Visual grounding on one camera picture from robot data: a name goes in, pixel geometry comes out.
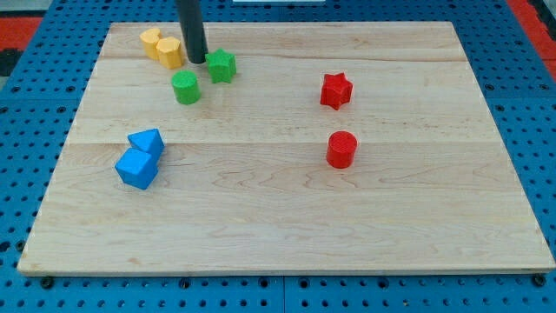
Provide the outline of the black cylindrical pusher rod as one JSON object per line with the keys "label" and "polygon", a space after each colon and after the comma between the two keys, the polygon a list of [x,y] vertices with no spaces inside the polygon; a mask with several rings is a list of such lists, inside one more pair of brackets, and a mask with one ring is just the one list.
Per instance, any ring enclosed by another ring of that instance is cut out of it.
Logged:
{"label": "black cylindrical pusher rod", "polygon": [[175,0],[175,6],[189,61],[195,64],[205,63],[208,44],[200,1]]}

